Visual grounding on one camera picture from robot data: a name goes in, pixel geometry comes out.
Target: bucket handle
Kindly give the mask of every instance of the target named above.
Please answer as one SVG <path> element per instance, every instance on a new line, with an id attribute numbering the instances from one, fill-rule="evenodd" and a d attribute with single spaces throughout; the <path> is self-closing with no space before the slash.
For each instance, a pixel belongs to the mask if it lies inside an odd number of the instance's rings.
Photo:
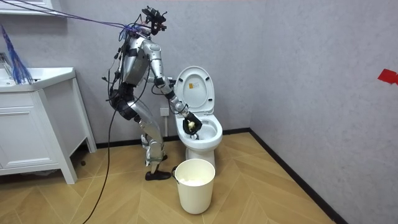
<path id="1" fill-rule="evenodd" d="M 172 177 L 174 177 L 175 181 L 177 181 L 178 184 L 180 184 L 180 182 L 177 180 L 177 178 L 175 178 L 175 170 L 177 169 L 177 166 L 173 167 L 172 169 Z"/>

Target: black glove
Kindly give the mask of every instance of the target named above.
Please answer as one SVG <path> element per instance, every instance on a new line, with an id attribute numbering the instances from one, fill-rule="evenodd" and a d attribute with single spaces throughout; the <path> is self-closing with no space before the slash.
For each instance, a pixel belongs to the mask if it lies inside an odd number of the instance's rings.
<path id="1" fill-rule="evenodd" d="M 189 128 L 189 123 L 194 122 L 195 127 Z M 191 112 L 189 112 L 188 116 L 182 122 L 182 128 L 184 129 L 185 133 L 193 135 L 196 134 L 201 129 L 202 123 L 201 121 Z"/>

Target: bathroom sink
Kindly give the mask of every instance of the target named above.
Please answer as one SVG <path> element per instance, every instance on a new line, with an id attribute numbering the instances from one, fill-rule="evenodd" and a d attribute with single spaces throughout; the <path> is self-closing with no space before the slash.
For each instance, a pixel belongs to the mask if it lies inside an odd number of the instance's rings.
<path id="1" fill-rule="evenodd" d="M 17 85 L 14 80 L 9 79 L 5 69 L 0 69 L 0 93 L 41 90 L 76 77 L 73 68 L 28 68 L 28 71 L 34 80 L 33 84 L 26 82 Z"/>

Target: black baseboard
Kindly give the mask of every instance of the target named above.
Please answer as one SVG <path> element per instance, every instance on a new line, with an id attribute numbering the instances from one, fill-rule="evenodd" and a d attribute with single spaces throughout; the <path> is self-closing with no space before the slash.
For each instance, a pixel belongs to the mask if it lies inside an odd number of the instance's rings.
<path id="1" fill-rule="evenodd" d="M 348 224 L 341 215 L 339 215 L 306 181 L 304 181 L 282 158 L 276 154 L 253 130 L 250 129 L 250 134 L 254 139 L 274 158 L 274 160 L 296 181 L 296 183 L 312 198 L 312 200 L 337 224 Z"/>
<path id="2" fill-rule="evenodd" d="M 250 131 L 251 131 L 251 128 L 236 128 L 236 129 L 224 130 L 223 131 L 223 135 L 247 133 L 247 132 L 250 132 Z"/>
<path id="3" fill-rule="evenodd" d="M 223 131 L 223 135 L 227 135 L 227 134 L 239 134 L 239 133 L 248 133 L 250 132 L 251 129 L 250 128 L 237 128 L 237 129 L 230 129 L 230 130 L 224 130 Z M 167 136 L 167 137 L 163 137 L 163 140 L 165 142 L 168 141 L 178 141 L 180 140 L 179 136 Z M 134 140 L 125 140 L 125 141 L 113 141 L 110 142 L 110 146 L 111 147 L 118 147 L 118 146 L 133 146 L 133 145 L 138 145 L 141 144 L 141 139 L 134 139 Z M 108 143 L 104 142 L 104 143 L 96 143 L 97 149 L 102 149 L 102 148 L 106 148 L 108 147 Z M 82 144 L 81 146 L 79 146 L 79 148 L 77 150 L 88 150 L 87 145 Z"/>

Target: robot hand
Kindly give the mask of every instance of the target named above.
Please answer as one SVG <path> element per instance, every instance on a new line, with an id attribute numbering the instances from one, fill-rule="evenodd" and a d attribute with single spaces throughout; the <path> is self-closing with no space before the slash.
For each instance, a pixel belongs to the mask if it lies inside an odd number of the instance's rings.
<path id="1" fill-rule="evenodd" d="M 182 128 L 185 133 L 194 135 L 201 129 L 201 121 L 191 112 L 185 117 Z"/>

